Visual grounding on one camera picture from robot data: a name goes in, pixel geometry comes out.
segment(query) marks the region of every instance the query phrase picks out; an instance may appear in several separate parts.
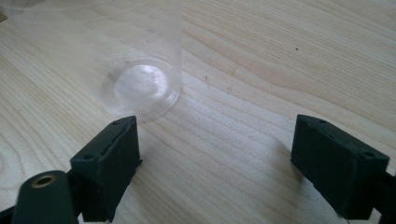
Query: hole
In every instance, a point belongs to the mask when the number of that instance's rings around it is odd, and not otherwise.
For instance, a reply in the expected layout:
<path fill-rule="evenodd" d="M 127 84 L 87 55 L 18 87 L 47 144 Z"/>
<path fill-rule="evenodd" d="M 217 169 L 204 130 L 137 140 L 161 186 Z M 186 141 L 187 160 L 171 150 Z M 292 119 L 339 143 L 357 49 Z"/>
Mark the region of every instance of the hole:
<path fill-rule="evenodd" d="M 368 157 L 374 157 L 375 156 L 375 154 L 373 152 L 364 152 L 363 154 L 365 156 L 368 156 Z"/>
<path fill-rule="evenodd" d="M 92 154 L 87 154 L 83 158 L 84 158 L 84 160 L 91 160 L 94 158 L 94 156 Z"/>
<path fill-rule="evenodd" d="M 35 181 L 32 183 L 32 187 L 35 189 L 41 189 L 44 188 L 56 180 L 56 175 L 43 175 L 37 178 Z"/>

